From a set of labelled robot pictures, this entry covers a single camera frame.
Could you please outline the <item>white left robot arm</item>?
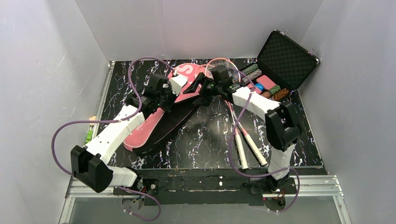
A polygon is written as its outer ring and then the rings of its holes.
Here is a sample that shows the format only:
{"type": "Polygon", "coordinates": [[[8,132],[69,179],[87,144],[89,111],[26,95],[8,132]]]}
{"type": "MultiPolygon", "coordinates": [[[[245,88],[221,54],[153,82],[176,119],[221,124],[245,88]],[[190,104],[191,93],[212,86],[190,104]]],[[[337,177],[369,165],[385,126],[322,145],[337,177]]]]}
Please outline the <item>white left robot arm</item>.
{"type": "Polygon", "coordinates": [[[108,166],[108,163],[125,138],[158,109],[168,111],[179,96],[188,79],[174,74],[171,78],[154,74],[141,92],[134,95],[110,120],[102,132],[83,147],[71,150],[72,176],[97,193],[108,187],[132,187],[139,174],[132,168],[108,166]]]}

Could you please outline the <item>pink racket bag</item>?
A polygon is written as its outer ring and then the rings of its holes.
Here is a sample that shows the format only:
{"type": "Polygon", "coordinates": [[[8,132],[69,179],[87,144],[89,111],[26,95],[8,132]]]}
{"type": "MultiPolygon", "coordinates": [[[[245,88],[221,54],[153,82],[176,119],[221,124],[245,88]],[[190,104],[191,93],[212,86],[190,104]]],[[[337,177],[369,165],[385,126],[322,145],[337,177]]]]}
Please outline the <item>pink racket bag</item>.
{"type": "MultiPolygon", "coordinates": [[[[194,93],[183,93],[195,80],[198,67],[199,65],[197,64],[183,63],[175,68],[178,74],[184,75],[188,79],[187,84],[181,89],[180,95],[170,107],[169,112],[158,108],[157,111],[150,114],[141,125],[135,128],[124,139],[123,145],[126,150],[134,152],[138,156],[143,156],[157,150],[159,148],[158,144],[161,141],[166,141],[166,137],[170,137],[170,134],[186,122],[199,108],[198,105],[193,105],[192,102],[199,97],[198,91],[200,87],[194,93]]],[[[168,75],[153,73],[148,78],[147,83],[139,86],[137,91],[143,93],[144,87],[148,87],[152,83],[151,81],[154,81],[152,79],[155,76],[160,78],[166,76],[170,80],[172,78],[172,71],[168,75]]],[[[146,96],[143,93],[141,97],[143,101],[146,96]]]]}

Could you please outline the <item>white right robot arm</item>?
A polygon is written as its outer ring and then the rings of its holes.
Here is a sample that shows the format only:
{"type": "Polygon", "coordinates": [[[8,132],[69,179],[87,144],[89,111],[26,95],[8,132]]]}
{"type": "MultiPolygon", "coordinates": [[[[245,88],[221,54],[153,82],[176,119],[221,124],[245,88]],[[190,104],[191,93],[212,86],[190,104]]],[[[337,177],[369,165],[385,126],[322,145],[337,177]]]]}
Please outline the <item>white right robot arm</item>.
{"type": "Polygon", "coordinates": [[[199,88],[200,97],[193,104],[208,106],[214,96],[221,96],[231,104],[241,106],[265,121],[267,140],[272,146],[271,158],[264,179],[271,190],[282,189],[289,178],[290,160],[303,132],[292,103],[280,103],[257,94],[243,83],[233,82],[229,68],[224,65],[211,69],[212,77],[199,73],[185,94],[199,88]]]}

